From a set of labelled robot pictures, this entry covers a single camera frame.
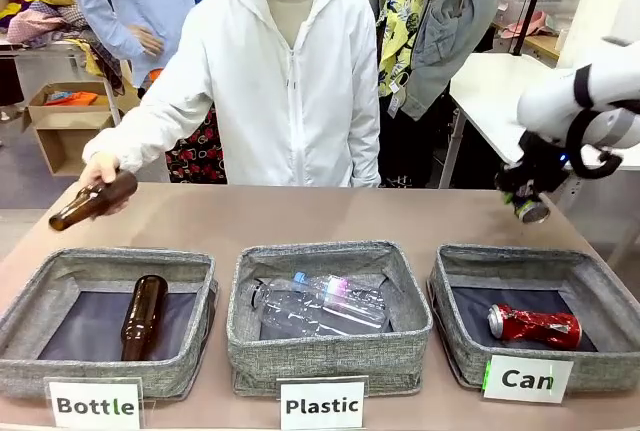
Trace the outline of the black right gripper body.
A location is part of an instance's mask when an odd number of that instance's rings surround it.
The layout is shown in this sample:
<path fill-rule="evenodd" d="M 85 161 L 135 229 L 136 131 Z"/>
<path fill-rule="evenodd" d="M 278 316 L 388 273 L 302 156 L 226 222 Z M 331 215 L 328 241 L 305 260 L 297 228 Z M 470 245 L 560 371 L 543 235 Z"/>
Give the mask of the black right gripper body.
<path fill-rule="evenodd" d="M 565 169 L 565 150 L 538 135 L 525 131 L 518 142 L 523 151 L 519 161 L 503 164 L 495 177 L 496 188 L 503 193 L 530 197 L 553 192 L 569 177 Z"/>

